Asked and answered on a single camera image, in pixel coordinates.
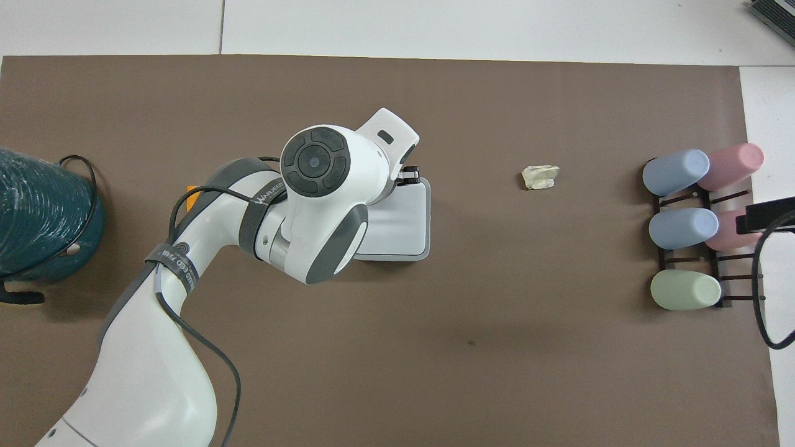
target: brown table surface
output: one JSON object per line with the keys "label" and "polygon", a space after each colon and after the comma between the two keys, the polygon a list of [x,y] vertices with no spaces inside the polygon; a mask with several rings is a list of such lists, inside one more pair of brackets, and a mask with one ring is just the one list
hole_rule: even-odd
{"label": "brown table surface", "polygon": [[[303,286],[222,250],[184,317],[241,372],[232,445],[778,445],[750,303],[671,313],[648,292],[639,170],[746,140],[737,68],[300,56],[4,59],[0,145],[88,157],[107,225],[44,306],[0,308],[0,445],[33,444],[77,397],[185,185],[379,107],[422,138],[430,256]],[[544,164],[555,187],[520,188]],[[217,445],[234,383],[193,346]]]}

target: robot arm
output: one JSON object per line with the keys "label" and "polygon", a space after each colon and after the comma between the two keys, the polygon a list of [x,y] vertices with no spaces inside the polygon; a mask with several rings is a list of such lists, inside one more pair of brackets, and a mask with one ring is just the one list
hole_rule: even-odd
{"label": "robot arm", "polygon": [[148,257],[114,305],[86,388],[37,446],[208,445],[215,393],[156,292],[179,314],[226,245],[239,245],[306,284],[338,274],[362,241],[367,205],[389,195],[418,141],[402,120],[381,109],[356,132],[331,125],[302,130],[282,152],[281,174],[256,158],[218,169],[209,185],[251,200],[200,195],[173,240]]}

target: black strap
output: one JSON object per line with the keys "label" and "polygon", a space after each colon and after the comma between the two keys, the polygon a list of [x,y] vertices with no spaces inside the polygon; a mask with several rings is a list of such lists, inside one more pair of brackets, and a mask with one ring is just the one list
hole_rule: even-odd
{"label": "black strap", "polygon": [[191,293],[196,288],[199,272],[193,265],[193,261],[179,248],[169,243],[162,243],[155,247],[152,253],[149,253],[145,261],[158,262],[171,270],[171,273],[182,281],[185,292]]}
{"label": "black strap", "polygon": [[268,182],[267,185],[251,197],[248,207],[246,207],[246,212],[243,213],[238,242],[243,251],[257,259],[259,259],[256,251],[257,231],[259,231],[259,227],[265,219],[268,207],[275,203],[274,201],[282,196],[286,190],[285,182],[281,178]]}
{"label": "black strap", "polygon": [[[275,169],[268,166],[267,163],[262,162],[256,158],[239,158],[238,160],[232,161],[215,171],[207,180],[207,185],[212,186],[220,186],[224,188],[230,188],[235,182],[239,181],[240,179],[247,177],[253,173],[258,173],[262,171],[272,171],[275,172]],[[221,192],[202,192],[199,195],[199,198],[196,199],[196,202],[193,204],[193,207],[185,217],[180,220],[180,222],[176,226],[176,232],[174,234],[181,235],[185,228],[199,215],[201,212],[210,206],[210,204],[215,201],[218,197],[221,196]],[[124,306],[133,297],[133,293],[138,290],[138,287],[141,287],[141,284],[149,277],[154,270],[156,264],[148,262],[145,264],[144,268],[141,269],[141,272],[138,273],[138,276],[124,289],[121,296],[118,297],[116,302],[113,304],[111,311],[105,317],[105,321],[102,323],[102,328],[99,330],[99,339],[98,345],[102,347],[102,340],[105,338],[105,333],[111,326],[111,323],[116,319],[116,316],[119,312],[122,311]]]}

